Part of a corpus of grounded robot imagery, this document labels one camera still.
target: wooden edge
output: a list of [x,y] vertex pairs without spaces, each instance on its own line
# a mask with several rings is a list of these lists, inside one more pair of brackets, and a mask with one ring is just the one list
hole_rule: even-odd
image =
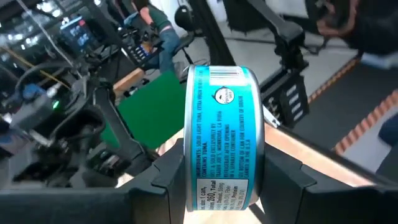
[[[374,185],[374,183],[359,174],[349,170],[340,165],[329,157],[317,152],[304,143],[288,136],[268,124],[265,124],[266,143],[274,146],[282,152],[300,160],[303,164],[315,169],[322,174],[328,175],[340,182],[343,182],[352,187],[361,187],[367,185]],[[183,137],[183,130],[180,130],[163,145],[161,145],[157,152],[162,155],[169,150],[177,141],[178,138]]]
[[123,95],[125,91],[128,91],[135,83],[144,77],[145,72],[141,68],[137,68],[122,78],[120,81],[113,85],[113,91],[116,97]]

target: cable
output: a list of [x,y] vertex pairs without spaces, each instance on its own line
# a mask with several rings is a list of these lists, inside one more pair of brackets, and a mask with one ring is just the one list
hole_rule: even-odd
[[99,119],[101,120],[101,126],[96,128],[93,132],[90,133],[86,133],[86,134],[77,134],[75,136],[69,137],[67,138],[67,141],[76,141],[76,140],[82,140],[85,138],[90,138],[93,137],[97,134],[102,133],[105,130],[106,127],[106,120],[104,118],[104,116],[102,115],[102,113],[100,113],[101,115],[99,115]]
[[95,90],[92,91],[90,93],[89,96],[87,96],[86,100],[84,101],[84,103],[82,103],[74,112],[72,112],[67,118],[65,118],[61,123],[58,124],[57,127],[55,127],[55,129],[51,132],[50,134],[50,139],[56,137],[58,131],[64,126],[66,125],[72,118],[74,118],[89,102],[89,100],[91,99],[91,96],[94,94]]
[[38,70],[44,69],[44,68],[68,68],[71,67],[71,65],[67,64],[66,62],[47,62],[47,63],[41,63],[40,65],[36,65],[32,68],[30,68],[28,71],[26,71],[18,80],[17,84],[15,85],[15,92],[19,93],[20,96],[24,99],[23,95],[23,89],[22,89],[22,84],[24,83],[25,79],[35,73]]
[[[51,45],[54,47],[54,49],[69,63],[71,67],[73,67],[72,61],[69,60],[69,58],[57,47],[57,45],[54,43],[54,41],[51,39],[51,36],[49,33],[44,29],[44,27],[36,20],[36,18],[33,16],[32,12],[28,9],[28,7],[25,5],[25,3],[22,0],[16,0],[19,5],[25,10],[25,12],[29,15],[30,18],[37,24],[37,26],[40,28],[40,30],[43,32],[43,34],[46,36],[46,38],[50,41]],[[79,71],[76,71],[78,76],[81,78],[82,75],[79,73]]]
[[[22,62],[22,63],[24,63],[25,65],[29,66],[30,68],[35,67],[35,65],[32,65],[30,62],[28,62],[27,60],[25,60],[23,57],[19,56],[17,53],[13,52],[12,50],[7,49],[7,48],[2,47],[2,46],[0,46],[0,48],[3,49],[3,50],[5,50],[5,51],[8,52],[9,54],[11,54],[13,57],[15,57],[16,59],[18,59],[20,62]],[[50,75],[50,74],[48,74],[47,72],[41,71],[41,70],[40,70],[40,73],[41,73],[42,75],[46,76],[47,78],[52,79],[52,80],[54,80],[54,81],[60,83],[60,84],[63,85],[65,88],[70,89],[70,87],[69,87],[67,84],[65,84],[65,83],[62,82],[61,80],[55,78],[53,75]]]

